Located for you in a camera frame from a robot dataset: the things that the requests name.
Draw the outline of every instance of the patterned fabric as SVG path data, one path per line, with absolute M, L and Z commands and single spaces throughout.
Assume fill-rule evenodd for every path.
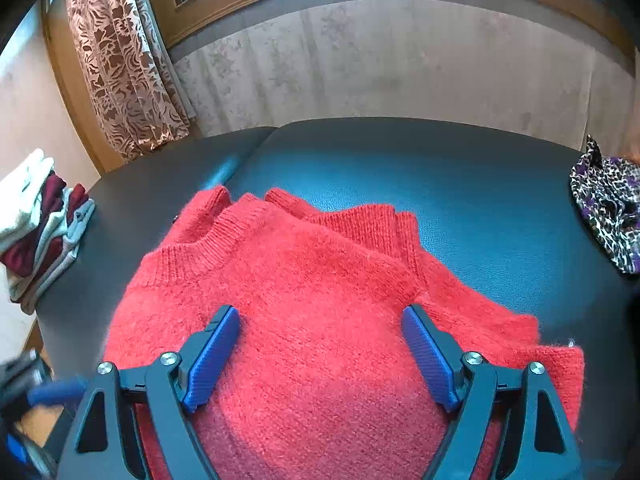
M 185 137 L 188 115 L 147 0 L 66 0 L 66 9 L 98 124 L 110 145 L 133 160 Z
M 603 158 L 587 136 L 587 152 L 570 173 L 582 217 L 622 272 L 640 274 L 640 166 L 625 158 Z

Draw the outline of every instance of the silver bolt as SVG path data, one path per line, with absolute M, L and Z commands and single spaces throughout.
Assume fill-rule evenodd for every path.
M 529 370 L 531 370 L 536 375 L 542 375 L 543 373 L 545 373 L 544 365 L 542 363 L 539 363 L 538 361 L 533 361 L 529 365 Z
M 100 363 L 98 365 L 98 373 L 100 375 L 106 375 L 111 373 L 111 370 L 113 370 L 113 363 L 110 363 L 108 361 L 105 361 L 103 363 Z
M 164 366 L 171 366 L 178 360 L 178 354 L 175 352 L 165 352 L 160 356 L 160 362 Z
M 482 354 L 478 352 L 467 352 L 465 354 L 465 361 L 470 365 L 479 365 L 482 362 Z

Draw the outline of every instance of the curtain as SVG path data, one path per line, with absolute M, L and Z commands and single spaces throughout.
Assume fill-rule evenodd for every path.
M 110 145 L 127 161 L 189 133 L 180 88 L 148 0 L 66 0 L 84 80 Z

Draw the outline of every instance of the blue rubber pad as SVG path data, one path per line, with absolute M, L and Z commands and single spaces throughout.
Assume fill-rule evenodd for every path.
M 239 334 L 240 315 L 232 307 L 191 367 L 189 387 L 182 400 L 182 405 L 188 412 L 195 412 L 198 406 L 209 400 Z
M 447 412 L 453 412 L 462 402 L 456 395 L 453 371 L 412 307 L 408 306 L 402 312 L 401 326 L 402 335 L 420 368 L 431 396 Z

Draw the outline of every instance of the red sweater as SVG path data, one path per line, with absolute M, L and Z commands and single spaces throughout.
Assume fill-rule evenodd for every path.
M 575 427 L 582 351 L 540 346 L 535 318 L 463 285 L 421 248 L 415 217 L 391 206 L 320 213 L 280 190 L 233 205 L 222 187 L 198 193 L 142 260 L 105 359 L 149 364 L 227 303 L 241 336 L 193 417 L 223 480 L 421 478 L 447 423 L 401 335 L 411 303 L 494 364 L 543 362 Z M 139 420 L 154 478 L 166 479 L 143 408 Z M 488 475 L 499 430 L 475 478 Z

